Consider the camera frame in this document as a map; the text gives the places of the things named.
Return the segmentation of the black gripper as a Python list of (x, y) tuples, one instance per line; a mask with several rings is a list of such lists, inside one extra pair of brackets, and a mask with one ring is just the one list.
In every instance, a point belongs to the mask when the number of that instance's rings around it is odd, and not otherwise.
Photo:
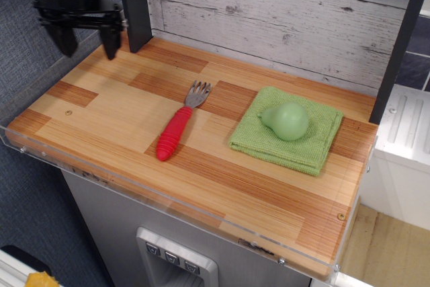
[(121, 47), (126, 19), (122, 6), (110, 0), (35, 0), (40, 20), (62, 54), (71, 58), (78, 47), (73, 28), (100, 30), (109, 60)]

